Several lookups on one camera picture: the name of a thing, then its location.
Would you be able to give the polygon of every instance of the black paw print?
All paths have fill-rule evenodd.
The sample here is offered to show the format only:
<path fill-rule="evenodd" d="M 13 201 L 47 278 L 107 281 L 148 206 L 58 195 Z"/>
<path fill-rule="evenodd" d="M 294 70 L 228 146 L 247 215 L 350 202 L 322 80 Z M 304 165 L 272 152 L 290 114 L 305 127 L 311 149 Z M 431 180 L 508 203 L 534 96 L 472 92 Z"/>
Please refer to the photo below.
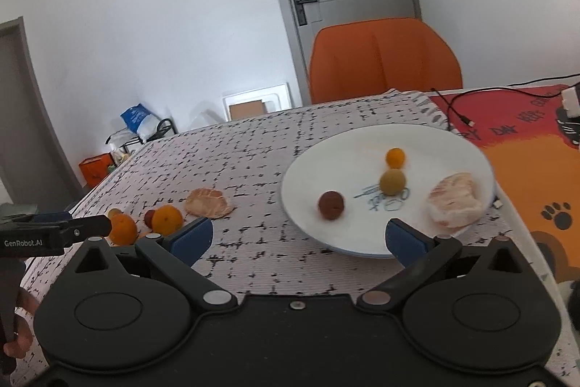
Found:
<path fill-rule="evenodd" d="M 560 205 L 554 202 L 551 206 L 546 205 L 545 208 L 546 210 L 542 212 L 542 217 L 553 221 L 559 230 L 567 230 L 572 226 L 572 216 L 567 212 L 567 210 L 572 208 L 569 203 L 564 202 Z"/>

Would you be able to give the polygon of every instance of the plate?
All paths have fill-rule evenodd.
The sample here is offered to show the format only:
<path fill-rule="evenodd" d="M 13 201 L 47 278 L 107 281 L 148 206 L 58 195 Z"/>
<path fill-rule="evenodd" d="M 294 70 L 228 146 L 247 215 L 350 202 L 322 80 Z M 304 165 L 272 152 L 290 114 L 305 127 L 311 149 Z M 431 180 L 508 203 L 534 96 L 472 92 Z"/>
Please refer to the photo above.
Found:
<path fill-rule="evenodd" d="M 384 196 L 378 187 L 388 170 L 385 155 L 391 148 L 401 148 L 407 155 L 402 168 L 407 188 L 396 197 Z M 494 171 L 469 141 L 422 125 L 363 127 L 335 135 L 299 156 L 283 177 L 282 206 L 298 228 L 325 247 L 392 258 L 385 244 L 385 228 L 392 218 L 429 236 L 449 233 L 431 220 L 426 199 L 443 178 L 459 172 L 472 174 L 476 197 L 488 208 L 495 198 Z M 344 213 L 334 222 L 324 220 L 318 211 L 318 199 L 327 191 L 344 196 Z"/>

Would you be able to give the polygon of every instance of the silver bolt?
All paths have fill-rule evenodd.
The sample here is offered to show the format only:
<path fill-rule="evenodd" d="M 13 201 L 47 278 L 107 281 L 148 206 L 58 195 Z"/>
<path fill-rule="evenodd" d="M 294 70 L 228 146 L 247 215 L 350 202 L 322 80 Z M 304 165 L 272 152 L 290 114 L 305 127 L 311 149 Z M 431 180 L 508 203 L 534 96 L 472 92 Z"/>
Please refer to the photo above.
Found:
<path fill-rule="evenodd" d="M 391 296 L 383 291 L 370 291 L 362 295 L 362 301 L 369 305 L 387 305 Z"/>
<path fill-rule="evenodd" d="M 226 291 L 209 291 L 204 293 L 204 300 L 210 305 L 224 305 L 231 300 L 231 293 Z"/>
<path fill-rule="evenodd" d="M 290 308 L 292 310 L 304 310 L 306 308 L 306 304 L 301 300 L 294 300 L 290 302 Z"/>

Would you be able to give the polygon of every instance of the orange chair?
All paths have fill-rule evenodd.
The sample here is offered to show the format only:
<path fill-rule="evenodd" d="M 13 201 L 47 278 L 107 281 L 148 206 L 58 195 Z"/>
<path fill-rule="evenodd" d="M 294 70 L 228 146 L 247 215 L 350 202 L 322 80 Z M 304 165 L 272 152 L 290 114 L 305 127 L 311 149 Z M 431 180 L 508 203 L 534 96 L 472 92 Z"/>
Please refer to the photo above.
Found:
<path fill-rule="evenodd" d="M 461 89 L 457 58 L 416 19 L 384 19 L 321 30 L 310 62 L 313 104 L 387 92 Z"/>

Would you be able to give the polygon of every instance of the finger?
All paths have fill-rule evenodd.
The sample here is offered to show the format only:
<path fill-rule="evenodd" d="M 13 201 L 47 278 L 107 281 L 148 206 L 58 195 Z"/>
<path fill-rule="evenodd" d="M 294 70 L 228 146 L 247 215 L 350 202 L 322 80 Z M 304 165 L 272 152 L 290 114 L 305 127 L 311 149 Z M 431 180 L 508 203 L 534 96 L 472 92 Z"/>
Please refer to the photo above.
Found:
<path fill-rule="evenodd" d="M 29 293 L 26 289 L 20 288 L 18 291 L 18 297 L 16 297 L 16 306 L 22 307 L 31 315 L 34 315 L 40 304 L 38 301 Z"/>
<path fill-rule="evenodd" d="M 20 315 L 15 315 L 15 321 L 18 336 L 16 341 L 4 345 L 4 352 L 7 356 L 22 359 L 33 344 L 33 333 L 27 321 Z"/>

